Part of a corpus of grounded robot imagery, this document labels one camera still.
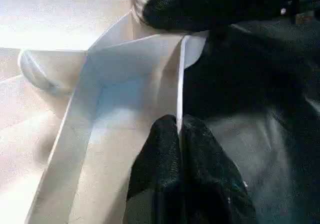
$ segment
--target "black glove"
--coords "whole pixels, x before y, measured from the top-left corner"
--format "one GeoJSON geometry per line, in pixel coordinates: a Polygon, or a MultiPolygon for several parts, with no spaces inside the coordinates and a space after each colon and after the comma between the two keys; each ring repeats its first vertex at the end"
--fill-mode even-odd
{"type": "Polygon", "coordinates": [[[125,221],[144,224],[255,224],[235,164],[198,119],[183,121],[183,168],[175,118],[152,126],[131,172],[125,221]]]}
{"type": "Polygon", "coordinates": [[[146,22],[166,30],[203,31],[281,15],[292,0],[149,0],[146,22]]]}

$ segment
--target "gloved finger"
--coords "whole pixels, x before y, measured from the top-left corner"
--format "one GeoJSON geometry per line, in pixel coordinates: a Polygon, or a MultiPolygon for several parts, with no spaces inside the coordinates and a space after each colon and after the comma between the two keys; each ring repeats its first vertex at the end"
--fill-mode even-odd
{"type": "Polygon", "coordinates": [[[187,213],[200,213],[208,223],[258,223],[237,166],[206,125],[187,115],[183,118],[183,136],[189,184],[187,213]]]}
{"type": "Polygon", "coordinates": [[[177,224],[181,208],[181,152],[176,118],[165,115],[152,125],[132,166],[125,223],[177,224]]]}
{"type": "Polygon", "coordinates": [[[281,14],[291,0],[149,0],[143,18],[154,28],[204,31],[281,14]]]}

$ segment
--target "gloved hand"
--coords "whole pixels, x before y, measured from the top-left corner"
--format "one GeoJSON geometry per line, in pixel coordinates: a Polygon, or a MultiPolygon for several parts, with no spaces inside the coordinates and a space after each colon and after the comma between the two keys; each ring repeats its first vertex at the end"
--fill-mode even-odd
{"type": "Polygon", "coordinates": [[[149,0],[145,21],[165,30],[204,31],[281,15],[292,0],[149,0]]]}
{"type": "Polygon", "coordinates": [[[236,165],[210,130],[191,116],[183,130],[181,151],[174,116],[153,124],[132,166],[124,223],[257,223],[236,165]]]}

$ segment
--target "black fabric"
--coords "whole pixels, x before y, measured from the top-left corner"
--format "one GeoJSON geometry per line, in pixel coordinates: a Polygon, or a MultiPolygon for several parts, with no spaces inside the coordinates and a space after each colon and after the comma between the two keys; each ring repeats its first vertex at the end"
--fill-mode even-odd
{"type": "Polygon", "coordinates": [[[203,31],[279,16],[289,1],[292,0],[149,0],[143,17],[157,29],[203,31]]]}
{"type": "Polygon", "coordinates": [[[187,219],[193,223],[256,224],[256,211],[236,165],[199,119],[183,119],[187,219]]]}
{"type": "Polygon", "coordinates": [[[230,28],[185,70],[184,113],[204,121],[237,164],[260,224],[320,220],[317,60],[230,28]]]}
{"type": "Polygon", "coordinates": [[[131,171],[125,220],[177,224],[182,217],[181,152],[175,117],[158,119],[131,171]]]}

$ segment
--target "white cardboard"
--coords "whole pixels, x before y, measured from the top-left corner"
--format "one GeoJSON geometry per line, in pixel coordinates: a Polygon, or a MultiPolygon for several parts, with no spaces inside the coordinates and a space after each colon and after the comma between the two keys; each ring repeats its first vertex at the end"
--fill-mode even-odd
{"type": "Polygon", "coordinates": [[[86,51],[133,0],[0,0],[0,47],[86,51]]]}
{"type": "Polygon", "coordinates": [[[121,223],[130,168],[152,123],[182,108],[180,40],[154,35],[89,53],[28,223],[121,223]]]}

